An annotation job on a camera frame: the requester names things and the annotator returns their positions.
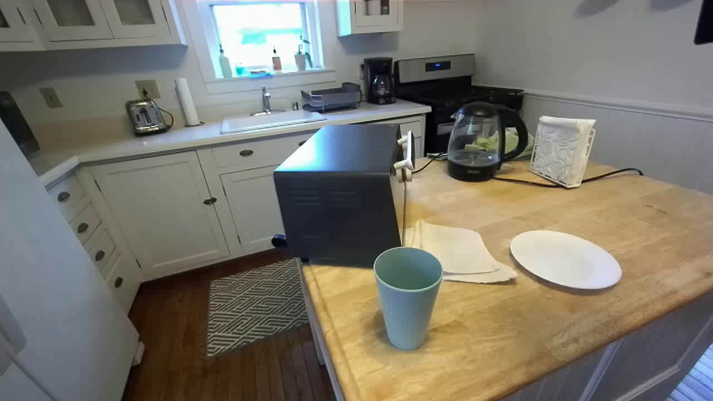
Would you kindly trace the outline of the black toaster oven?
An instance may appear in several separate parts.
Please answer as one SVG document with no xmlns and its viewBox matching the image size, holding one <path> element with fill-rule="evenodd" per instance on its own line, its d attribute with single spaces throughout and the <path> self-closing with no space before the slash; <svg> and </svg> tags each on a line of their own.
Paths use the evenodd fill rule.
<svg viewBox="0 0 713 401">
<path fill-rule="evenodd" d="M 328 124 L 274 171 L 285 250 L 314 264 L 369 267 L 406 239 L 414 133 Z"/>
</svg>

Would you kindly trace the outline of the white perforated napkin holder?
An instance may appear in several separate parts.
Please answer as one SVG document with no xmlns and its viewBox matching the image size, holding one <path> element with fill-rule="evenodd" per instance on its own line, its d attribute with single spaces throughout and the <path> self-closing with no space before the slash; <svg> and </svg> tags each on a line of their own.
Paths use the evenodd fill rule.
<svg viewBox="0 0 713 401">
<path fill-rule="evenodd" d="M 542 116 L 534 131 L 530 168 L 560 186 L 574 189 L 584 182 L 592 143 L 594 118 Z"/>
</svg>

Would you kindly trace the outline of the white kitchen sink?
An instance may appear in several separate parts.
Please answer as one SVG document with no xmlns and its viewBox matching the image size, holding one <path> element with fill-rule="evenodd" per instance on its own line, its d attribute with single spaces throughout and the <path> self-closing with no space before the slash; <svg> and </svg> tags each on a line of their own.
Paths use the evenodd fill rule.
<svg viewBox="0 0 713 401">
<path fill-rule="evenodd" d="M 319 112 L 257 113 L 257 116 L 226 118 L 220 122 L 220 133 L 245 133 L 245 131 L 295 126 L 295 124 L 321 122 L 321 121 L 325 121 L 325 116 Z"/>
</svg>

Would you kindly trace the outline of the white soap bottle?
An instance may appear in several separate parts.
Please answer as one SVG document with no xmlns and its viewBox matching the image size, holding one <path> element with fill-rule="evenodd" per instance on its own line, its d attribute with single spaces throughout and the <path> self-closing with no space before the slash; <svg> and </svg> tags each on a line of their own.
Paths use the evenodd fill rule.
<svg viewBox="0 0 713 401">
<path fill-rule="evenodd" d="M 219 65 L 220 65 L 222 77 L 232 77 L 232 63 L 229 63 L 229 57 L 226 55 L 222 44 L 219 44 Z"/>
</svg>

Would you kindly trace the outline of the silver two-slot toaster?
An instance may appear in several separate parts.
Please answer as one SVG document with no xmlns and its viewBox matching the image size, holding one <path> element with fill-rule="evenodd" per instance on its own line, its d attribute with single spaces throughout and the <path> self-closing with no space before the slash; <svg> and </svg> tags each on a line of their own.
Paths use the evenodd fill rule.
<svg viewBox="0 0 713 401">
<path fill-rule="evenodd" d="M 173 116 L 153 101 L 129 101 L 124 108 L 135 136 L 162 133 L 173 124 Z"/>
</svg>

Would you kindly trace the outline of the kitchen window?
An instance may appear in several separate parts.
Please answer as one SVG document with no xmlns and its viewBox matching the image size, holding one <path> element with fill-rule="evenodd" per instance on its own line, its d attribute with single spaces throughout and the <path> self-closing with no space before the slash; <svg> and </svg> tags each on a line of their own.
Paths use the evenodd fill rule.
<svg viewBox="0 0 713 401">
<path fill-rule="evenodd" d="M 191 0 L 201 74 L 219 87 L 297 87 L 335 77 L 328 63 L 319 0 Z M 232 63 L 222 77 L 219 44 Z"/>
</svg>

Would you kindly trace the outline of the black glass electric kettle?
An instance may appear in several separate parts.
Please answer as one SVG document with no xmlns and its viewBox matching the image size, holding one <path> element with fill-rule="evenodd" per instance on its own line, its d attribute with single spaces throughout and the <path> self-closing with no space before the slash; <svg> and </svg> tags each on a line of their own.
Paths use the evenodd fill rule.
<svg viewBox="0 0 713 401">
<path fill-rule="evenodd" d="M 452 118 L 446 157 L 447 173 L 456 181 L 491 181 L 528 147 L 528 128 L 509 106 L 469 103 Z"/>
</svg>

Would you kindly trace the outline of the grey chevron floor mat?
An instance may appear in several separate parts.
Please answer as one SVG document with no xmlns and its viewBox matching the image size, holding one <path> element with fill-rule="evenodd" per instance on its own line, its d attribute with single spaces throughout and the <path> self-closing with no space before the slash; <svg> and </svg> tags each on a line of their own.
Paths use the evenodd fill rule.
<svg viewBox="0 0 713 401">
<path fill-rule="evenodd" d="M 252 344 L 306 320 L 299 259 L 216 278 L 210 282 L 208 353 Z"/>
</svg>

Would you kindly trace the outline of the grey dish drying rack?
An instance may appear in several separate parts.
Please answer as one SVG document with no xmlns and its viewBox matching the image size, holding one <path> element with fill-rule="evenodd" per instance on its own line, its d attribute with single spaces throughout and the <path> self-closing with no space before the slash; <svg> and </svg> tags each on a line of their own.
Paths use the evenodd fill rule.
<svg viewBox="0 0 713 401">
<path fill-rule="evenodd" d="M 355 83 L 343 83 L 337 88 L 304 92 L 301 103 L 306 108 L 321 113 L 355 108 L 360 103 L 360 88 Z"/>
</svg>

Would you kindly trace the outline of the white refrigerator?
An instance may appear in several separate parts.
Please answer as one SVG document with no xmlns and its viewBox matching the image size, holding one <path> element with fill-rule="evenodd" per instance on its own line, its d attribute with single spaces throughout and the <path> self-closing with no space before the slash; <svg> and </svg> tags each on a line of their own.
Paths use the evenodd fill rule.
<svg viewBox="0 0 713 401">
<path fill-rule="evenodd" d="M 0 401 L 121 401 L 138 331 L 0 124 Z"/>
</svg>

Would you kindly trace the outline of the white upper wall cabinet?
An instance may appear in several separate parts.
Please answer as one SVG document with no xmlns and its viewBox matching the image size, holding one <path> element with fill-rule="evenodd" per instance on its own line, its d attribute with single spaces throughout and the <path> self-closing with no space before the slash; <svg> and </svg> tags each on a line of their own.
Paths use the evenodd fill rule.
<svg viewBox="0 0 713 401">
<path fill-rule="evenodd" d="M 173 0 L 0 0 L 0 50 L 182 44 Z"/>
</svg>

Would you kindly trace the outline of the white base kitchen cabinets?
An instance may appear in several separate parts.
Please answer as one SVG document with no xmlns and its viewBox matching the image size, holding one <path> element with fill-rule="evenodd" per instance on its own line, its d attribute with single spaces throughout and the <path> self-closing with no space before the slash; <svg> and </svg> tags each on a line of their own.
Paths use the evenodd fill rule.
<svg viewBox="0 0 713 401">
<path fill-rule="evenodd" d="M 317 128 L 67 161 L 45 186 L 129 309 L 145 281 L 272 250 L 283 231 L 272 171 Z"/>
</svg>

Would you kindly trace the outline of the light green plastic cup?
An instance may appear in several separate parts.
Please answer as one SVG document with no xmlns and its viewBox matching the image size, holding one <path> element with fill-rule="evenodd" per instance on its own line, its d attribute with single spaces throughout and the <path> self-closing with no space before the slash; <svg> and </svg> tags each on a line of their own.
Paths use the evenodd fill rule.
<svg viewBox="0 0 713 401">
<path fill-rule="evenodd" d="M 441 262 L 426 250 L 391 248 L 373 270 L 388 340 L 398 349 L 422 347 L 444 278 Z"/>
</svg>

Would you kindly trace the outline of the black drip coffee maker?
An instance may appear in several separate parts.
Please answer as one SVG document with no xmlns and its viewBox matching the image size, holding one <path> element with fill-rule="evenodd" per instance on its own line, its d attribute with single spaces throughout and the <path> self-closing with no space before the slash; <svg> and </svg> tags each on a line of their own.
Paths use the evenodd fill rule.
<svg viewBox="0 0 713 401">
<path fill-rule="evenodd" d="M 394 74 L 391 57 L 364 59 L 365 101 L 373 104 L 391 104 L 394 101 Z"/>
</svg>

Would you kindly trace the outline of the white round plate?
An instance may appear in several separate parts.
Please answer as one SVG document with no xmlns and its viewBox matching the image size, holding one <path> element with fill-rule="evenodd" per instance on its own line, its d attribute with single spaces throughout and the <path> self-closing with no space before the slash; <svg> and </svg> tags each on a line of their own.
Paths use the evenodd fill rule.
<svg viewBox="0 0 713 401">
<path fill-rule="evenodd" d="M 565 231 L 521 231 L 510 241 L 510 253 L 533 275 L 560 288 L 608 289 L 621 278 L 611 251 Z"/>
</svg>

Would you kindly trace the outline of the white corner wall cabinet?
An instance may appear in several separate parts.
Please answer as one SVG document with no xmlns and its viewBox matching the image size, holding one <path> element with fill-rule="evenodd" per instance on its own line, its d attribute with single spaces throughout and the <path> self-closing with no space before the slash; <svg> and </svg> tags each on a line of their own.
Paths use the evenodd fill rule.
<svg viewBox="0 0 713 401">
<path fill-rule="evenodd" d="M 403 0 L 337 0 L 340 36 L 392 34 L 403 26 Z"/>
</svg>

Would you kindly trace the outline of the white paper towel roll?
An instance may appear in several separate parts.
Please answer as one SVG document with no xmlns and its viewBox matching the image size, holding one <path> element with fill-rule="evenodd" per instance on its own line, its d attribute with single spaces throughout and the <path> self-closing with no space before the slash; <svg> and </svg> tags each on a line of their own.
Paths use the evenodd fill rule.
<svg viewBox="0 0 713 401">
<path fill-rule="evenodd" d="M 178 93 L 178 103 L 180 103 L 180 108 L 186 116 L 186 124 L 187 126 L 201 124 L 203 121 L 201 121 L 198 108 L 194 104 L 187 77 L 177 77 L 177 93 Z"/>
</svg>

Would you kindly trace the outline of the black stainless kitchen stove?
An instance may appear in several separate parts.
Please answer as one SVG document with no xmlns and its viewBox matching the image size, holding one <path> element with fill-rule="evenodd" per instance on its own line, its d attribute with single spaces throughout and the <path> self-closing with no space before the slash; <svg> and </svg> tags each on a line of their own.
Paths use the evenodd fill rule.
<svg viewBox="0 0 713 401">
<path fill-rule="evenodd" d="M 492 103 L 521 112 L 523 92 L 475 84 L 475 55 L 403 57 L 394 63 L 396 96 L 430 106 L 426 116 L 426 151 L 446 151 L 452 113 L 469 103 Z"/>
</svg>

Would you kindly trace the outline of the beige folded cloth napkin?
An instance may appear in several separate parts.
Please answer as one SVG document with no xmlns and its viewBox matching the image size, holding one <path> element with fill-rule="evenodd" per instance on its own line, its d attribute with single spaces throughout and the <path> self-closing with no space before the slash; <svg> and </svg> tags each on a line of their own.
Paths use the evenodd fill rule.
<svg viewBox="0 0 713 401">
<path fill-rule="evenodd" d="M 491 285 L 516 278 L 516 272 L 499 262 L 473 230 L 417 220 L 406 230 L 406 242 L 430 251 L 441 262 L 446 281 Z"/>
</svg>

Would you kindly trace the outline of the chrome sink faucet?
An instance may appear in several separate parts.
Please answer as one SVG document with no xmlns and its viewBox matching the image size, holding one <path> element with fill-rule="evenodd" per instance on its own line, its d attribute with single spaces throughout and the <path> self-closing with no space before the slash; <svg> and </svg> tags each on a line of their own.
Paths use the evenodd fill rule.
<svg viewBox="0 0 713 401">
<path fill-rule="evenodd" d="M 272 93 L 267 87 L 260 88 L 260 108 L 258 112 L 252 112 L 249 116 L 266 116 L 266 113 L 277 113 L 280 108 L 274 108 L 272 106 Z"/>
</svg>

